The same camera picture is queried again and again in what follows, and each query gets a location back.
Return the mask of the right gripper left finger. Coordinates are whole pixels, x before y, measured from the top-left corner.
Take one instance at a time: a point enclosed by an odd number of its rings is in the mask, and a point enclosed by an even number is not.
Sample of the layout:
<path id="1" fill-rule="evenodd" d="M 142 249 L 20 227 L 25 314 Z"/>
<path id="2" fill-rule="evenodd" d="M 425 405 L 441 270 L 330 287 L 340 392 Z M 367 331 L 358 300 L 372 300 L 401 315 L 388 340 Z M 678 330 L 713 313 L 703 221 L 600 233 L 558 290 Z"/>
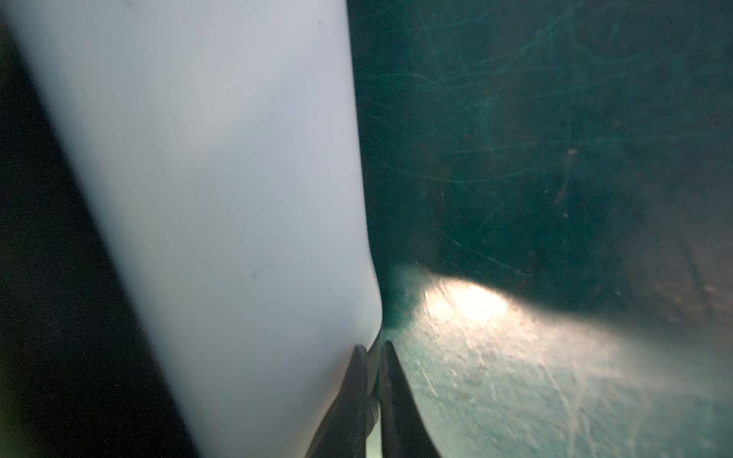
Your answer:
<path id="1" fill-rule="evenodd" d="M 367 453 L 368 353 L 353 349 L 341 388 L 317 429 L 309 458 L 364 458 Z"/>

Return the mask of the white hard-shell suitcase black lining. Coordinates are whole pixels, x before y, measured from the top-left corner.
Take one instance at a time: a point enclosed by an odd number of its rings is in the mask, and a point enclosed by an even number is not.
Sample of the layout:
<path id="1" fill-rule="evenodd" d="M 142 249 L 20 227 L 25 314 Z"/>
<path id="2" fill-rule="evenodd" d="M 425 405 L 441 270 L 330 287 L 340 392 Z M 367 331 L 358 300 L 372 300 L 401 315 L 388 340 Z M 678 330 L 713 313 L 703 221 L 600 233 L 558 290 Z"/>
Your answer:
<path id="1" fill-rule="evenodd" d="M 206 457 L 307 457 L 378 356 L 343 1 L 5 1 Z"/>

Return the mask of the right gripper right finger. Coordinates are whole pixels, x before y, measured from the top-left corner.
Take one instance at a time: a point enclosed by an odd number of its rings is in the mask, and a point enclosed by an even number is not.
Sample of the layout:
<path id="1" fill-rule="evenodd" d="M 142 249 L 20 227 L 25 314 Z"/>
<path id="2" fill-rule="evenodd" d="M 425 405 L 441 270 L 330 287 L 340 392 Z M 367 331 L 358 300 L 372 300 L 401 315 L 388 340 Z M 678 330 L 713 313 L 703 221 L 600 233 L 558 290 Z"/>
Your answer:
<path id="1" fill-rule="evenodd" d="M 423 423 L 395 347 L 386 341 L 379 368 L 382 456 L 440 458 Z"/>

